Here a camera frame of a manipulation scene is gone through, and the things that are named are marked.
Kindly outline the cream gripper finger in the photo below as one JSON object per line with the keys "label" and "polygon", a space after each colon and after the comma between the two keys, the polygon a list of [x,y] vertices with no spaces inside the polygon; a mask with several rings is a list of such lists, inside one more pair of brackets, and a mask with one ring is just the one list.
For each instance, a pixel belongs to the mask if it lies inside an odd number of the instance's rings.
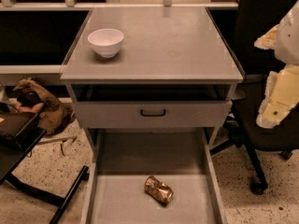
{"label": "cream gripper finger", "polygon": [[254,47],[258,49],[274,49],[276,45],[277,32],[278,26],[275,25],[254,42]]}
{"label": "cream gripper finger", "polygon": [[256,123],[272,129],[299,103],[299,66],[287,64],[279,73],[271,71],[264,94]]}

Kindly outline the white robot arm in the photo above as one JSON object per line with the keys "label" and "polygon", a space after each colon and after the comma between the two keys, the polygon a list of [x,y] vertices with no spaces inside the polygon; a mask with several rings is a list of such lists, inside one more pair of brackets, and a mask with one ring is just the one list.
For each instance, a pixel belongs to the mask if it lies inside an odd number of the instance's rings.
{"label": "white robot arm", "polygon": [[266,81],[256,123],[265,129],[279,125],[299,103],[299,1],[279,24],[260,36],[254,46],[272,49],[285,63],[278,73],[271,71]]}

